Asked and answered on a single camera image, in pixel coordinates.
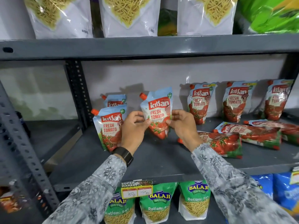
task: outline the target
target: green package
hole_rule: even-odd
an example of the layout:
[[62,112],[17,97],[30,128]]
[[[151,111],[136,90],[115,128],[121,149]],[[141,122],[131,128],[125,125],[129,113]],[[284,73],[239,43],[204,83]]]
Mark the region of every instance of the green package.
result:
[[178,12],[169,9],[160,9],[158,21],[158,36],[177,35]]
[[243,33],[297,33],[299,0],[238,0],[236,18]]
[[158,224],[168,219],[170,201],[177,182],[163,183],[153,186],[153,194],[140,197],[142,216],[146,224]]
[[207,217],[211,190],[205,180],[180,182],[180,201],[178,211],[183,218],[202,220]]
[[123,199],[121,189],[117,188],[105,211],[105,223],[133,224],[135,217],[135,198]]

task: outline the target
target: grey patterned shirt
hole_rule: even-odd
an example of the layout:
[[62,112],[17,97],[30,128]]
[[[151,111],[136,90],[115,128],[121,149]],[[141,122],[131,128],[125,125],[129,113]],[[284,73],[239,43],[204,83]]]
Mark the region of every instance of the grey patterned shirt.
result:
[[[208,144],[197,147],[191,156],[230,224],[297,224],[257,187],[255,180],[235,169]],[[110,155],[43,224],[98,224],[125,171],[125,163]]]

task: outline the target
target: hand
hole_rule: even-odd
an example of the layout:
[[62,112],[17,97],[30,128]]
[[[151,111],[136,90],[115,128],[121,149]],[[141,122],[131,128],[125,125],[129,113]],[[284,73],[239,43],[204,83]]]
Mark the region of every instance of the hand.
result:
[[183,144],[193,152],[196,147],[204,143],[197,134],[194,116],[181,109],[172,111],[172,120],[166,120],[170,127],[174,128],[176,134],[182,139]]
[[131,112],[121,126],[121,146],[133,155],[140,146],[144,132],[150,123],[149,119],[144,121],[141,111]]

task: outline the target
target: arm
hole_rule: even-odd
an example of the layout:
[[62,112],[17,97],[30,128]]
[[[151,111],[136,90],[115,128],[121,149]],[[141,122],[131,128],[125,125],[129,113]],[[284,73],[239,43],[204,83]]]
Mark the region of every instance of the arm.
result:
[[167,123],[192,152],[192,159],[230,224],[297,223],[257,187],[252,177],[234,168],[203,142],[191,113],[173,110],[172,115],[173,120]]
[[121,158],[110,155],[43,224],[99,223],[126,169]]
[[[121,146],[131,155],[141,144],[150,124],[150,120],[144,121],[142,115],[140,111],[131,112],[121,127]],[[72,190],[43,224],[100,223],[126,169],[120,155],[110,155],[87,180]]]

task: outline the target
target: black watch strap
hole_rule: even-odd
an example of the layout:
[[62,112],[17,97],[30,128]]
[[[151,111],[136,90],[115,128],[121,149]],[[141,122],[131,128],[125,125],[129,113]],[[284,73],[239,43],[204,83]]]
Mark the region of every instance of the black watch strap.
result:
[[127,163],[127,167],[130,166],[130,164],[134,159],[131,153],[128,150],[126,150],[124,147],[117,147],[115,150],[113,150],[112,154],[120,155]]

